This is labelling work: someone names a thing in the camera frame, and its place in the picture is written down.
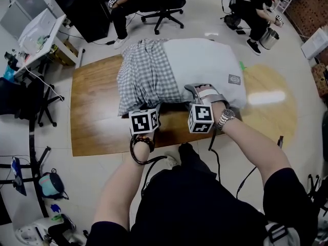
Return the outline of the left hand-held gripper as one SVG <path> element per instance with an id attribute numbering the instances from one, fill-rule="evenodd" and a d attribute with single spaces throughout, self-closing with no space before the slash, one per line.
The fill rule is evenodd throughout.
<path id="1" fill-rule="evenodd" d="M 160 126 L 159 110 L 161 104 L 153 109 L 129 112 L 131 135 L 153 133 Z"/>

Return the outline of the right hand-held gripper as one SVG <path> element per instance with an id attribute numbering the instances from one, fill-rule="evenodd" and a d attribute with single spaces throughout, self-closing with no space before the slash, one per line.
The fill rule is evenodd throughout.
<path id="1" fill-rule="evenodd" d="M 188 84 L 184 88 L 192 93 L 193 100 L 189 102 L 188 127 L 190 133 L 207 134 L 214 124 L 212 103 L 222 102 L 226 107 L 229 103 L 215 87 L 209 85 L 208 89 L 198 91 L 202 84 Z"/>

